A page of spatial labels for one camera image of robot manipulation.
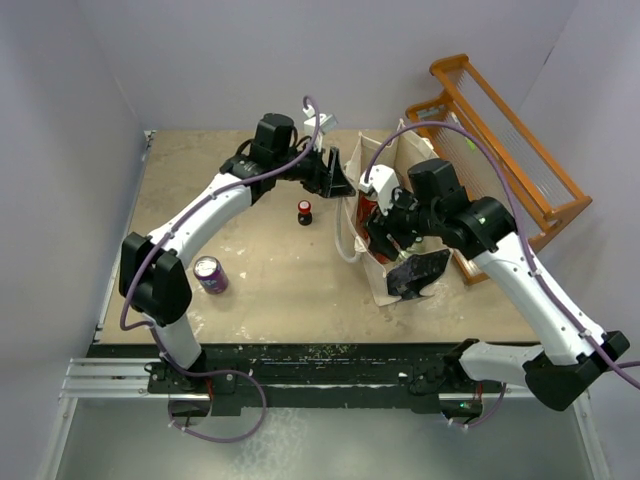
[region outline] gray wall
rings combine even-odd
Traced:
[[[520,106],[576,0],[78,0],[145,128],[255,128],[315,95],[344,128],[393,127],[466,52]]]
[[[575,300],[640,357],[640,3],[581,0],[520,115],[594,203],[541,257]],[[631,372],[640,378],[640,371]],[[609,373],[592,388],[615,478],[640,471],[640,392]]]
[[[144,136],[73,0],[0,6],[0,478],[35,478],[123,234]]]

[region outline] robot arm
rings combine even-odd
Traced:
[[[589,335],[615,360],[629,348],[620,332],[605,332],[571,301],[534,257],[531,271],[515,222],[497,200],[470,201],[449,162],[432,159],[408,171],[413,192],[400,187],[395,172],[376,166],[360,189],[377,199],[365,220],[369,248],[395,260],[418,236],[438,236],[491,277],[535,331],[541,344],[530,347],[461,344],[454,355],[458,373],[472,380],[496,380],[528,387],[554,410],[567,408],[607,370],[594,347],[549,299],[535,279],[547,284],[567,308],[580,317]]]
[[[305,108],[316,123],[312,107]],[[319,114],[318,137],[335,125],[333,115]],[[267,114],[258,123],[253,139],[245,142],[220,168],[213,181],[189,205],[169,222],[147,237],[131,233],[122,244],[120,294],[126,296],[134,277],[155,248],[157,252],[133,287],[131,306],[142,312],[148,324],[171,358],[183,369],[200,372],[206,358],[196,341],[186,314],[192,293],[185,267],[222,226],[256,203],[271,190],[277,180],[299,181],[303,188],[324,198],[355,195],[340,166],[339,152],[331,148],[328,165],[322,161],[324,150],[318,143],[292,168],[271,176],[267,172],[286,165],[301,155],[295,138],[293,120],[279,114]],[[243,152],[249,146],[249,153]],[[239,182],[252,179],[250,185]],[[237,186],[216,195],[225,186]]]

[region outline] purple soda can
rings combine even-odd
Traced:
[[[222,293],[229,286],[229,278],[217,258],[200,257],[193,266],[193,274],[207,293]]]

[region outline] purple cable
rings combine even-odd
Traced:
[[[228,374],[238,375],[240,377],[243,377],[243,378],[246,378],[247,380],[249,380],[258,389],[258,393],[260,394],[260,398],[262,399],[262,412],[260,414],[260,418],[258,419],[256,424],[253,426],[253,428],[251,428],[246,433],[243,433],[242,435],[238,435],[237,437],[231,437],[231,438],[211,437],[211,436],[208,436],[208,435],[204,435],[204,434],[195,432],[195,431],[190,430],[190,429],[188,429],[186,427],[181,427],[181,426],[177,425],[173,421],[174,419],[173,419],[173,415],[171,414],[171,406],[169,405],[169,407],[168,407],[169,408],[169,418],[171,419],[172,424],[176,428],[184,431],[185,433],[188,433],[189,435],[192,435],[194,437],[200,438],[202,440],[207,440],[209,442],[234,443],[234,442],[238,442],[240,440],[244,440],[245,438],[253,435],[258,430],[258,428],[260,428],[260,426],[262,425],[262,422],[264,421],[264,419],[266,417],[266,414],[267,414],[267,397],[266,397],[266,395],[264,393],[264,390],[262,389],[260,384],[253,377],[247,375],[244,372],[240,372],[238,370],[215,370],[215,371],[211,371],[211,372],[202,372],[202,373],[189,372],[188,370],[185,370],[180,365],[178,365],[173,360],[173,358],[171,358],[171,356],[167,353],[166,349],[164,348],[164,345],[162,344],[162,341],[160,340],[160,338],[158,337],[158,335],[157,335],[157,333],[155,331],[155,324],[153,322],[148,321],[148,320],[141,320],[141,321],[136,322],[134,324],[127,325],[127,313],[129,312],[129,307],[131,306],[131,302],[133,300],[133,293],[135,292],[135,289],[138,286],[138,283],[140,283],[140,279],[142,278],[142,275],[146,271],[147,267],[153,261],[153,258],[155,257],[155,255],[169,241],[169,239],[171,239],[174,236],[175,232],[178,231],[178,229],[182,225],[184,225],[184,223],[189,218],[191,218],[191,216],[193,216],[194,213],[196,213],[198,210],[200,210],[200,208],[202,208],[210,200],[216,198],[221,193],[224,193],[224,192],[226,192],[228,190],[231,190],[231,189],[239,187],[239,186],[251,185],[252,183],[260,182],[262,180],[266,180],[268,178],[275,177],[276,175],[280,175],[281,173],[289,170],[290,168],[295,167],[298,163],[300,163],[302,161],[302,159],[304,159],[309,154],[309,152],[311,152],[311,149],[315,145],[316,139],[318,138],[318,134],[320,133],[320,109],[318,108],[318,104],[316,103],[316,101],[310,95],[305,95],[304,98],[302,99],[302,102],[303,102],[303,105],[305,106],[305,108],[308,107],[309,104],[311,104],[311,106],[313,107],[313,109],[314,109],[314,111],[316,113],[316,125],[315,125],[315,127],[313,129],[313,134],[311,135],[311,139],[307,142],[307,145],[302,150],[302,152],[300,152],[300,154],[296,158],[291,160],[289,163],[286,163],[285,165],[283,165],[281,167],[278,167],[278,168],[276,168],[274,170],[271,170],[269,172],[263,173],[261,175],[257,175],[255,177],[251,177],[251,178],[248,178],[248,179],[245,179],[245,180],[241,180],[241,181],[238,181],[238,182],[230,183],[228,185],[220,187],[219,189],[214,191],[211,195],[204,197],[203,199],[198,201],[195,205],[193,205],[189,210],[187,210],[184,213],[184,215],[182,215],[176,221],[176,223],[171,226],[171,229],[167,233],[164,234],[164,236],[158,241],[158,243],[156,243],[153,246],[151,251],[147,254],[147,256],[144,258],[144,260],[140,264],[140,268],[138,268],[138,270],[136,271],[135,275],[133,276],[133,279],[131,280],[131,285],[129,285],[129,289],[127,290],[127,295],[125,296],[124,305],[122,307],[122,312],[120,314],[120,328],[122,330],[124,330],[124,331],[133,330],[134,328],[138,328],[138,327],[142,327],[142,326],[149,327],[151,329],[151,335],[153,336],[153,339],[155,340],[156,345],[158,346],[158,349],[160,350],[160,353],[173,366],[173,368],[175,368],[181,374],[186,375],[186,376],[190,376],[190,377],[214,377],[214,376],[217,376],[217,375],[228,375]]]
[[[437,121],[424,121],[424,122],[417,122],[411,125],[407,125],[406,127],[389,135],[389,137],[384,142],[382,142],[382,144],[380,144],[378,149],[373,154],[373,157],[371,158],[371,161],[367,166],[367,170],[365,171],[365,182],[369,181],[369,175],[371,174],[371,169],[373,168],[373,165],[375,164],[376,160],[378,159],[378,157],[380,156],[384,148],[389,143],[391,143],[393,139],[402,135],[405,132],[408,132],[409,130],[415,130],[421,127],[441,127],[441,128],[447,128],[449,130],[453,130],[454,132],[459,133],[463,137],[466,137],[471,142],[473,142],[473,144],[476,147],[478,147],[478,150],[480,150],[482,154],[487,158],[487,160],[495,170],[496,175],[498,176],[498,179],[502,184],[502,188],[505,191],[507,200],[509,201],[509,205],[511,206],[511,211],[513,212],[513,218],[516,222],[517,235],[520,240],[520,244],[522,245],[522,250],[524,252],[524,257],[527,261],[527,265],[531,269],[531,272],[536,272],[538,270],[538,267],[535,264],[535,261],[533,259],[533,253],[531,252],[531,248],[529,247],[529,241],[527,240],[527,236],[524,233],[524,228],[523,228],[524,221],[522,219],[522,211],[520,210],[520,205],[516,202],[515,196],[513,194],[513,191],[511,190],[511,187],[509,186],[509,183],[507,182],[504,172],[500,168],[500,165],[498,164],[496,159],[493,157],[493,155],[491,155],[491,152],[489,152],[487,147],[485,147],[480,140],[478,140],[475,136],[471,135],[465,129],[458,127],[456,125],[453,125],[451,123],[437,122]],[[544,280],[544,278],[542,278],[542,275],[534,274],[533,276],[538,282],[538,285],[540,285],[540,288],[544,291],[544,293],[547,295],[549,300],[551,300],[551,303],[553,303],[558,308],[558,310],[560,310],[567,317],[569,322],[571,322],[571,324],[576,328],[576,330],[578,330],[578,333],[580,335],[585,336],[585,338],[587,339],[587,342],[589,342],[589,344],[594,348],[594,350],[598,353],[598,355],[602,357],[602,359],[609,366],[609,368],[611,368],[611,370],[613,370],[620,377],[626,380],[630,385],[640,390],[640,382],[635,378],[631,377],[626,372],[624,372],[618,365],[616,365],[616,363],[611,359],[611,357],[607,354],[607,352],[604,351],[604,349],[598,344],[598,342],[596,342],[596,340],[591,335],[587,334],[587,329],[584,327],[584,325],[580,323],[580,320],[578,320],[578,318],[555,295],[555,293],[553,293],[553,291],[551,290],[547,282]]]
[[[618,366],[620,368],[633,368],[633,367],[640,367],[640,361],[635,361],[635,362],[623,362],[623,363],[619,363]]]
[[[171,357],[171,355],[169,355],[169,353],[167,352],[167,349],[164,348],[164,345],[162,344],[162,340],[160,340],[160,337],[158,336],[158,333],[154,328],[151,329],[151,335],[153,336],[153,339],[155,340],[156,344],[158,345],[158,348],[160,349],[160,356],[164,357],[164,359],[167,362],[169,362],[169,364],[173,368],[175,368],[178,373],[181,373],[182,375],[186,375],[189,377],[196,377],[196,378],[217,377],[219,375],[225,375],[225,376],[237,375],[253,383],[253,385],[258,389],[258,393],[260,394],[260,400],[262,400],[262,410],[260,411],[260,417],[258,418],[258,421],[255,423],[253,427],[251,427],[245,433],[238,435],[236,437],[228,437],[228,438],[212,437],[210,435],[205,435],[204,433],[191,430],[190,428],[187,428],[183,425],[179,425],[178,423],[176,423],[175,418],[173,417],[173,413],[171,412],[171,403],[169,403],[167,405],[167,411],[169,413],[169,420],[171,421],[172,426],[193,437],[199,438],[201,440],[206,440],[207,442],[213,442],[213,443],[239,442],[241,440],[244,440],[245,438],[250,437],[251,435],[253,435],[258,431],[258,429],[262,425],[262,422],[264,422],[264,419],[267,416],[267,395],[264,393],[264,389],[255,378],[239,370],[212,370],[210,372],[190,372],[189,370],[185,370],[184,368],[182,368],[180,365],[176,363],[176,361]]]

